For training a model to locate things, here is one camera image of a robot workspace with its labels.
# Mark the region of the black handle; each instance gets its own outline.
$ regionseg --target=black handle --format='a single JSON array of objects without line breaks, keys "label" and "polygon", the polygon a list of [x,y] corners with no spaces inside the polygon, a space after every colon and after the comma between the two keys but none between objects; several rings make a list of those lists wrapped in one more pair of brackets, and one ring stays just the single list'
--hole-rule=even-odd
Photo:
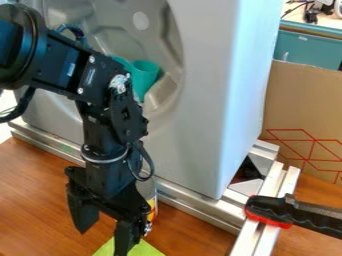
[{"label": "black handle", "polygon": [[245,209],[249,218],[258,221],[294,224],[342,239],[342,209],[339,208],[299,202],[286,194],[284,198],[253,196]]}]

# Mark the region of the black robotic arm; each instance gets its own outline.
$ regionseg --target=black robotic arm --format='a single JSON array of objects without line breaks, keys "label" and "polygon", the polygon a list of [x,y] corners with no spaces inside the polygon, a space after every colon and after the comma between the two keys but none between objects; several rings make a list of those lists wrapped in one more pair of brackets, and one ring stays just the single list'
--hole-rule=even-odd
[{"label": "black robotic arm", "polygon": [[[64,29],[76,40],[62,36]],[[151,226],[151,208],[136,181],[146,181],[154,172],[140,141],[148,134],[148,121],[134,100],[130,73],[88,47],[76,26],[49,30],[38,12],[21,4],[0,6],[0,45],[0,89],[28,85],[18,106],[0,123],[23,114],[36,89],[75,100],[83,120],[86,167],[65,170],[72,219],[84,233],[98,221],[99,211],[113,217],[114,255],[127,255]],[[148,176],[141,176],[143,159],[150,165]]]}]

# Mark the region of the red line drawing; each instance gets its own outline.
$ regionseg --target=red line drawing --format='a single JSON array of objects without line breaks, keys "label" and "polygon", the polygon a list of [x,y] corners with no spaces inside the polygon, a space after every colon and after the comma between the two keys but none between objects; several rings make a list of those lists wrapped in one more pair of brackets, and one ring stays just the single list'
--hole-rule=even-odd
[{"label": "red line drawing", "polygon": [[[334,178],[333,183],[334,184],[337,183],[338,177],[341,176],[339,174],[342,173],[342,158],[340,157],[342,156],[342,142],[341,141],[337,139],[317,139],[317,138],[314,138],[309,132],[305,131],[304,129],[266,129],[266,131],[268,135],[271,135],[271,138],[265,138],[261,140],[269,141],[269,142],[279,142],[280,144],[284,145],[287,149],[289,149],[293,154],[295,154],[295,157],[286,157],[284,156],[284,154],[281,154],[281,153],[279,153],[279,156],[283,157],[286,160],[302,160],[303,161],[302,169],[304,169],[304,167],[308,164],[315,171],[335,173],[336,176]],[[296,138],[296,137],[299,137],[300,133],[304,135],[302,137],[308,137],[309,139]],[[289,145],[289,143],[287,143],[287,142],[294,142],[294,141],[312,142],[310,152],[307,157],[301,155],[295,148],[293,148],[291,145]],[[341,151],[339,152],[340,154],[329,149],[323,143],[338,143],[341,146]],[[325,150],[325,154],[328,154],[328,155],[331,154],[337,160],[312,158],[312,154],[314,152],[315,147],[320,147],[321,149]],[[320,168],[318,168],[317,165],[315,165],[315,163],[317,164],[317,162],[320,162],[319,164]],[[331,163],[341,163],[341,170],[340,169],[330,170],[329,164]]]}]

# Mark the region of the white washing machine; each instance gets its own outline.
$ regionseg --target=white washing machine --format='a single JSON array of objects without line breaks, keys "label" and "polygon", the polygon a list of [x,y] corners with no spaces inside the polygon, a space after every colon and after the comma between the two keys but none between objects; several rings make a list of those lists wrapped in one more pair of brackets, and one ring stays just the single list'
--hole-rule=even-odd
[{"label": "white washing machine", "polygon": [[[158,63],[145,95],[156,174],[220,198],[261,132],[280,0],[19,0],[108,55]],[[82,144],[72,101],[38,90],[24,120]]]}]

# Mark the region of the wooden surface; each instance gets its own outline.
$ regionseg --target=wooden surface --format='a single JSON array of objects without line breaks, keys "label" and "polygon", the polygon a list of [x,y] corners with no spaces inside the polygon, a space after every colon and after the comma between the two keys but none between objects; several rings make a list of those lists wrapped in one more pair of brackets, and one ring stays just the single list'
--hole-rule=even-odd
[{"label": "wooden surface", "polygon": [[[112,235],[106,216],[85,235],[71,222],[63,169],[69,162],[10,139],[0,145],[0,255],[92,255]],[[302,175],[297,197],[342,207],[342,187]],[[164,204],[147,241],[166,255],[227,255],[235,237]],[[274,255],[340,255],[342,242],[293,227]]]},{"label": "wooden surface", "polygon": [[[295,7],[299,5],[298,3],[287,4],[286,2],[288,2],[288,0],[283,0],[282,14],[284,14],[288,9],[294,9]],[[303,20],[303,14],[304,14],[304,6],[286,15],[284,20],[305,23],[305,21]],[[324,13],[320,13],[318,14],[317,17],[318,17],[317,25],[319,26],[342,29],[342,19],[336,16],[335,13],[332,15],[326,15]]]}]

